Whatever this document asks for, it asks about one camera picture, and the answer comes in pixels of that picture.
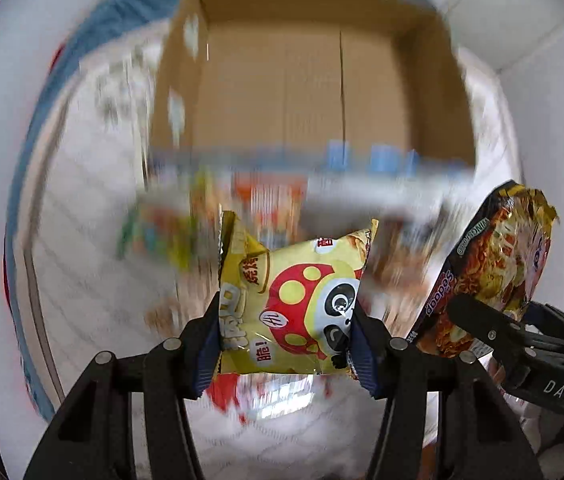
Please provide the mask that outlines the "yellow black noodle packet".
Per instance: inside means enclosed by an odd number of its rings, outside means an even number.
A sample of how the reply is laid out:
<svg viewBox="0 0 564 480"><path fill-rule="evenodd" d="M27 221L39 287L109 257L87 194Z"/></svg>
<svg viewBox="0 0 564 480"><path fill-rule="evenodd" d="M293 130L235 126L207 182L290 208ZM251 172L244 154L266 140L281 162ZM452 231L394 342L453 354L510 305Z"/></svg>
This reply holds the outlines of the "yellow black noodle packet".
<svg viewBox="0 0 564 480"><path fill-rule="evenodd" d="M542 276L558 214L537 188L513 180L495 188L468 223L405 339L452 358L464 350L483 356L486 339L451 321L448 306L467 294L515 321L522 319Z"/></svg>

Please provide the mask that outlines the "yellow panda snack bag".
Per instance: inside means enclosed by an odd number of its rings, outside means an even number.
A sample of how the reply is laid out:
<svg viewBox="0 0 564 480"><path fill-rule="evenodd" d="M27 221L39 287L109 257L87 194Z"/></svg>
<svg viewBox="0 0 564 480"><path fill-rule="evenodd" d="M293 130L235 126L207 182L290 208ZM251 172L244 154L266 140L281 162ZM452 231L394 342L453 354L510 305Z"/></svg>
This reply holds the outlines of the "yellow panda snack bag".
<svg viewBox="0 0 564 480"><path fill-rule="evenodd" d="M279 249L223 216L219 330L222 374L334 374L347 370L353 311L377 220L339 238Z"/></svg>

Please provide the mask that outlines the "small red snack packet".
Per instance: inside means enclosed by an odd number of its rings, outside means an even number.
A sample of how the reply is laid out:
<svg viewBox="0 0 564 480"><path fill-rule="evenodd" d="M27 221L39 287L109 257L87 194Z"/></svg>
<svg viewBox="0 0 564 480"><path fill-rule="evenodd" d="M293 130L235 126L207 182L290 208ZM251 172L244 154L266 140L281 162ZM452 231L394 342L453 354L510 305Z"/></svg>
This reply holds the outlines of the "small red snack packet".
<svg viewBox="0 0 564 480"><path fill-rule="evenodd" d="M261 374L219 374L212 379L206 394L220 412L235 413L239 422L246 425L258 417L262 379Z"/></svg>

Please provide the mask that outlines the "brown snack bag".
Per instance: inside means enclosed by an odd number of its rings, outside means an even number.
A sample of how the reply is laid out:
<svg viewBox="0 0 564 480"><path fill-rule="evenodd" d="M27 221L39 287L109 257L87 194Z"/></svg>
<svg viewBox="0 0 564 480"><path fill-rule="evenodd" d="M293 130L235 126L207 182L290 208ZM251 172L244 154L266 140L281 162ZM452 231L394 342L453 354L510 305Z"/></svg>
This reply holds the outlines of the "brown snack bag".
<svg viewBox="0 0 564 480"><path fill-rule="evenodd" d="M359 304L391 335L408 335L455 234L446 208L428 218L392 216L379 222Z"/></svg>

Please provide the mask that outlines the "white floral quilt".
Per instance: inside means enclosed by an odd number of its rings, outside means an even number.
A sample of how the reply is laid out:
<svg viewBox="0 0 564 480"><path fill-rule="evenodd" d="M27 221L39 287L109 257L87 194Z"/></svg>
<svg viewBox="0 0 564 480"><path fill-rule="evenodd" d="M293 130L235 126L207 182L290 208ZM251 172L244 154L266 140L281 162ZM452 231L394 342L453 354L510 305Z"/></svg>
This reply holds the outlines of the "white floral quilt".
<svg viewBox="0 0 564 480"><path fill-rule="evenodd" d="M116 256L122 223L137 195L154 181L178 177L172 165L155 166L144 153L157 67L169 26L161 21L104 44L80 63L81 79L69 99L60 140L41 195L32 263L43 324L66 394L88 361L102 349L119 356L146 350L201 311L210 281L204 272L180 273L168 263L128 252ZM344 233L358 216L333 218L336 200L351 197L362 216L428 218L446 208L457 240L482 200L520 175L517 136L498 75L466 49L456 54L472 113L477 170L443 184L431 178L390 177L374 170L340 170L314 157L265 151L231 159L202 172L229 193L233 174L280 172L307 178L300 229L311 236ZM242 425L208 396L191 408L193 431L209 474L245 465L279 478L292 452L309 457L314 470L326 455L294 430L308 417L326 428L339 422L335 408L349 404L364 415L377 405L345 380L262 379L258 417Z"/></svg>

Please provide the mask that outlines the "colourful candy bag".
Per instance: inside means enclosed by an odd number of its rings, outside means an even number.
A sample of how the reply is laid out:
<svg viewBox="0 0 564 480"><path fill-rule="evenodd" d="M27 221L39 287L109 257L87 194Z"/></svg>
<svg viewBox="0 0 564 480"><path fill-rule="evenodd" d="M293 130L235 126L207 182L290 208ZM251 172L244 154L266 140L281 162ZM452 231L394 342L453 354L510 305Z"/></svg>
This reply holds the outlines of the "colourful candy bag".
<svg viewBox="0 0 564 480"><path fill-rule="evenodd" d="M221 200L204 172L152 181L126 215L116 256L128 252L168 263L180 273L215 269L219 259Z"/></svg>

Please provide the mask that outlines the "orange snack bag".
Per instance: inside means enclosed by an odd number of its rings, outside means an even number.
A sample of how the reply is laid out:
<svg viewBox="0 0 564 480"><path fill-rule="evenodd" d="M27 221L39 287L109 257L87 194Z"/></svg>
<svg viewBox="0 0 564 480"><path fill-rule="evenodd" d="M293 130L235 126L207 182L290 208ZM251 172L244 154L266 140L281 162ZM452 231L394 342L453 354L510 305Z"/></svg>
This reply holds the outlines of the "orange snack bag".
<svg viewBox="0 0 564 480"><path fill-rule="evenodd" d="M265 247L277 249L300 240L299 220L307 178L280 172L233 174L232 193L242 206L250 233Z"/></svg>

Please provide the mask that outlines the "brown cardboard box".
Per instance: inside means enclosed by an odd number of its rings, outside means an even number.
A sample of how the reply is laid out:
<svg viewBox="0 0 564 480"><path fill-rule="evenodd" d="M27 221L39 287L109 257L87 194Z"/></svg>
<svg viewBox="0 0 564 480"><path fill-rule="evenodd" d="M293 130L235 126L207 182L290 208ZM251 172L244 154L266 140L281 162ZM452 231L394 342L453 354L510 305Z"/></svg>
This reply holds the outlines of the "brown cardboard box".
<svg viewBox="0 0 564 480"><path fill-rule="evenodd" d="M149 145L366 170L405 154L476 163L446 23L411 0L180 0Z"/></svg>

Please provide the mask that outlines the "blue bed sheet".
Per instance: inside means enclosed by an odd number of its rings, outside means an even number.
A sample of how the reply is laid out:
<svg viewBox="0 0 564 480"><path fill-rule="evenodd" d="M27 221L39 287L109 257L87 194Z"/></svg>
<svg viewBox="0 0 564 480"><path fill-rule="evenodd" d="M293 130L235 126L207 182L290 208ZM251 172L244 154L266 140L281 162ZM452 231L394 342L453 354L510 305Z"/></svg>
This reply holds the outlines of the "blue bed sheet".
<svg viewBox="0 0 564 480"><path fill-rule="evenodd" d="M104 44L171 18L178 0L101 0L58 52L32 113L11 184L3 243L3 284L28 398L45 422L64 400L38 299L32 246L52 153L60 140L69 99L81 79L80 63Z"/></svg>

